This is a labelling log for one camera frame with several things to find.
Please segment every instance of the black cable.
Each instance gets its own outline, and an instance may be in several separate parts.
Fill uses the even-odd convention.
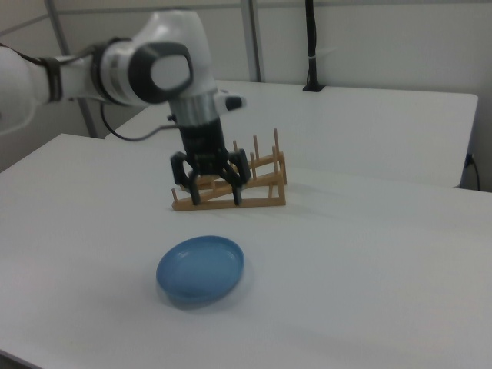
[[[21,58],[23,58],[24,60],[27,60],[28,62],[31,62],[32,64],[45,66],[43,61],[39,58],[33,58],[33,57],[28,56],[26,54],[22,54],[21,52],[18,52],[17,50],[14,50],[10,46],[7,46],[7,45],[2,44],[2,43],[0,43],[0,47],[10,48],[13,52],[16,52]],[[59,63],[60,63],[60,65],[67,65],[69,63],[74,62],[77,59],[84,58],[85,56],[89,56],[90,54],[92,54],[93,51],[94,51],[93,47],[88,47],[85,50],[79,52],[77,55],[74,55],[72,58],[62,60]]]
[[[130,142],[138,142],[138,141],[144,141],[146,140],[147,138],[150,138],[152,137],[153,135],[155,135],[157,132],[159,131],[164,131],[164,130],[167,130],[167,129],[176,129],[176,128],[179,128],[178,125],[161,125],[159,127],[157,127],[154,131],[151,131],[150,133],[147,133],[146,135],[144,136],[141,136],[141,137],[136,137],[136,138],[129,138],[129,137],[125,137],[125,136],[122,136],[120,135],[119,133],[117,133],[113,128],[111,128],[108,124],[108,121],[106,121],[106,116],[105,116],[105,103],[102,102],[101,103],[101,106],[100,106],[100,112],[101,112],[101,119],[102,119],[102,122],[105,124],[106,128],[113,134],[115,135],[116,137],[120,138],[121,140],[125,140],[125,141],[130,141]]]
[[[475,162],[473,156],[470,158],[470,164],[473,164],[475,168],[475,174],[477,175],[477,190],[480,191],[480,175],[478,174],[477,163]]]

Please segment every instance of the blue plate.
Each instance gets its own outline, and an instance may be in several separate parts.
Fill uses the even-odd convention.
[[[174,246],[157,266],[157,281],[172,299],[184,303],[216,300],[241,278],[243,251],[218,236],[192,238]]]

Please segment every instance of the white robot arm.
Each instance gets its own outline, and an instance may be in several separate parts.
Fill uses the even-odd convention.
[[[0,134],[28,124],[37,106],[71,98],[127,106],[168,101],[186,151],[171,158],[176,184],[199,204],[196,177],[220,175],[241,202],[248,161],[244,151],[225,149],[219,117],[245,100],[217,89],[195,12],[156,12],[134,38],[113,38],[74,56],[29,58],[0,47]],[[184,161],[192,167],[189,177]]]

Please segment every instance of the power cord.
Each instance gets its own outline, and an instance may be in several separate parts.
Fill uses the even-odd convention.
[[[136,138],[129,138],[129,137],[125,137],[125,136],[122,136],[120,135],[119,133],[117,133],[113,128],[111,128],[111,126],[108,124],[108,121],[106,120],[106,115],[105,115],[105,103],[102,102],[101,105],[100,105],[100,112],[101,112],[101,119],[102,119],[102,122],[105,124],[106,128],[113,134],[115,135],[116,137],[120,138],[121,140],[125,140],[125,141],[130,141],[130,142],[138,142],[138,141],[144,141],[146,140],[147,138],[150,138],[152,137],[153,135],[155,135],[156,133],[158,133],[159,131],[164,131],[164,130],[168,130],[168,129],[178,129],[180,128],[179,125],[161,125],[159,127],[157,127],[154,131],[151,131],[149,133],[147,133],[146,135],[143,135],[141,137],[136,137]]]
[[[467,157],[465,158],[464,167],[468,168],[469,165],[473,165],[475,168],[475,175],[477,176],[477,191],[480,191],[480,175],[478,174],[478,167],[476,161],[474,160],[473,154],[467,154]]]
[[[32,64],[41,65],[41,66],[44,66],[45,65],[45,63],[43,63],[43,61],[40,58],[33,58],[32,56],[28,56],[26,54],[22,54],[21,52],[18,52],[17,50],[14,50],[10,46],[4,45],[2,43],[0,43],[0,47],[10,48],[13,52],[16,52],[21,58],[23,58],[24,60],[27,60],[28,62],[31,62]],[[94,51],[94,48],[92,46],[90,46],[90,47],[82,50],[78,54],[74,55],[72,58],[68,58],[68,59],[59,61],[59,64],[60,65],[70,64],[70,63],[74,62],[77,59],[80,59],[80,58],[84,58],[86,56],[89,56],[90,54],[92,54],[93,51]]]

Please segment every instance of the table surface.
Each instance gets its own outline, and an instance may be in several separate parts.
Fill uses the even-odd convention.
[[[288,167],[285,207],[177,213],[171,153],[61,135],[0,174],[0,350],[43,369],[490,367],[490,194]],[[158,262],[203,234],[242,247],[243,277],[174,306]]]
[[[449,188],[460,184],[477,96],[333,87],[307,93],[298,85],[233,81],[218,87],[248,100],[246,108],[221,117],[230,149],[237,139],[252,151],[256,134],[262,151],[270,151],[277,127],[296,167]],[[147,108],[118,132],[144,135],[167,124],[169,114],[168,104]],[[177,134],[166,131],[142,144],[163,147],[176,140]]]

